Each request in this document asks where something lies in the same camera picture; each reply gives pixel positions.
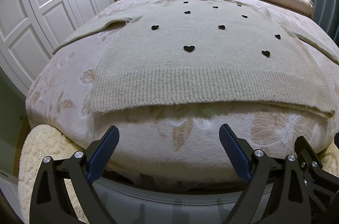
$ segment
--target heart applique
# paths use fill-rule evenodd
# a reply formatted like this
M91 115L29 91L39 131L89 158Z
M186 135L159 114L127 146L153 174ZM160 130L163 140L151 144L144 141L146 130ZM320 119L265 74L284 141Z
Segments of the heart applique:
M195 46L191 45L191 46L184 46L184 50L187 52L192 52L194 50Z
M265 56L265 57L270 57L270 51L261 51L261 53Z

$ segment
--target sweater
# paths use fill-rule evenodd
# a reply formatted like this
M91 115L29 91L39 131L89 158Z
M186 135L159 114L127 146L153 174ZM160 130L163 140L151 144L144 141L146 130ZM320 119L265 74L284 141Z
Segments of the sweater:
M110 20L129 23L114 35L97 66L94 112L259 102L334 114L313 57L263 10L232 1L167 0L112 14ZM188 52L184 46L195 48Z

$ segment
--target metal bolt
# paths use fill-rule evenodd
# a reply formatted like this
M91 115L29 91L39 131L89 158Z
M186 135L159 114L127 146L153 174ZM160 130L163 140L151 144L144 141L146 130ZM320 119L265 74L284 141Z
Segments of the metal bolt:
M287 156L287 158L291 161L294 162L296 160L296 158L293 155L289 155Z
M44 163L48 163L50 161L50 157L49 156L46 156L44 159L43 159L43 162Z
M75 157L75 158L81 158L83 155L84 155L84 153L83 153L82 151L77 151L77 152L74 154L74 157Z
M260 149L257 149L257 150L254 152L254 154L255 154L256 156L258 156L258 157L264 156L264 152L263 152L262 150L260 150Z

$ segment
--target teal wall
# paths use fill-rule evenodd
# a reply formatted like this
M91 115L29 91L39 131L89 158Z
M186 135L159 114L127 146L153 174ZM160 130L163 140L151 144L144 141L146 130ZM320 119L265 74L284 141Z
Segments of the teal wall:
M24 117L25 97L0 68L0 169L13 175L15 147Z

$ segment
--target bed sheet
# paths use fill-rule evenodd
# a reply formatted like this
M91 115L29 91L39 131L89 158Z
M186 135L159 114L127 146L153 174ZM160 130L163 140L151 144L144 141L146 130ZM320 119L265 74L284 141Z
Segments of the bed sheet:
M154 1L160 0L120 0L97 18ZM295 22L339 55L335 43L308 17L260 0L235 1L266 7ZM150 106L93 114L89 101L96 66L111 37L123 26L114 24L58 51L31 87L26 109L32 127L51 125L83 148L101 138L110 125L118 127L120 142L108 167L137 185L151 180L159 188L169 189L181 181L180 187L188 189L201 183L237 181L218 139L224 123L254 148L281 158L294 153L293 143L300 135L320 152L339 131L338 110L334 117L325 119L264 104ZM323 71L338 109L339 66L314 47L305 46Z

